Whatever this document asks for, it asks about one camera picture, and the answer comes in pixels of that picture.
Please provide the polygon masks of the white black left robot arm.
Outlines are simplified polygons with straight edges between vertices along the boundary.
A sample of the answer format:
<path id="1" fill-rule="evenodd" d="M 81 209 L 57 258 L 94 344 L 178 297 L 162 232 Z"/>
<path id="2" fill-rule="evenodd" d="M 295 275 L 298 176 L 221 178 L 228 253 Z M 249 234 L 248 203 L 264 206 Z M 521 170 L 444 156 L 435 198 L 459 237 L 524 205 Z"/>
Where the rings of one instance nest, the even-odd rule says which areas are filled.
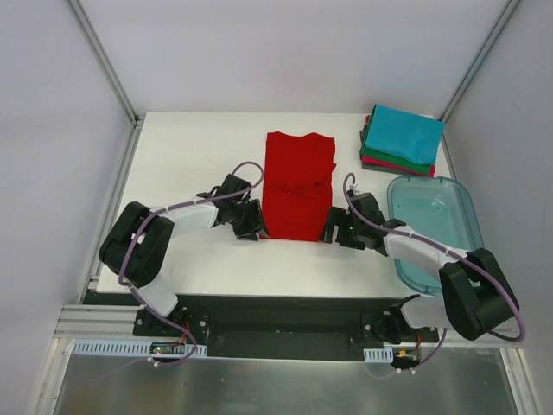
<path id="1" fill-rule="evenodd" d="M 176 335 L 183 319 L 175 310 L 178 298 L 161 274 L 169 242 L 221 225 L 231 226 L 238 240 L 267 237 L 260 200 L 251 198 L 253 189 L 250 182 L 229 174 L 191 201 L 158 209 L 133 201 L 118 216 L 99 248 L 99 261 L 155 311 L 152 324 L 162 335 Z"/>

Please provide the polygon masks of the red t-shirt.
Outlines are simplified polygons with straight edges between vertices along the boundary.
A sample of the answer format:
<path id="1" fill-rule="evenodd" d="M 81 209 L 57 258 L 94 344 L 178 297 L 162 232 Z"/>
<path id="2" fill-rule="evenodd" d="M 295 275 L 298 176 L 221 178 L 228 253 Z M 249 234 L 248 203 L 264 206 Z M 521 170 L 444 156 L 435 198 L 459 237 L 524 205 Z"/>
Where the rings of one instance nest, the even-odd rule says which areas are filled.
<path id="1" fill-rule="evenodd" d="M 332 207 L 335 141 L 267 134 L 262 211 L 272 239 L 316 242 Z"/>

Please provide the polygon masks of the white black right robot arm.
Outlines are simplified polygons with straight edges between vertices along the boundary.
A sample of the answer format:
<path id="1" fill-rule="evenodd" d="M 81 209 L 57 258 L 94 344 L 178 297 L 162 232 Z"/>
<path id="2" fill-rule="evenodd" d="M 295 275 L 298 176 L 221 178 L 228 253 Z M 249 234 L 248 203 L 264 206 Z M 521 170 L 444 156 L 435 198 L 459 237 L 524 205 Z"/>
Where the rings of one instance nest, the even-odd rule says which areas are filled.
<path id="1" fill-rule="evenodd" d="M 518 300 L 490 251 L 445 246 L 401 220 L 385 220 L 370 193 L 356 195 L 347 190 L 345 197 L 347 208 L 329 208 L 322 242 L 370 249 L 436 278 L 448 322 L 469 341 L 486 334 L 507 342 L 526 337 Z"/>

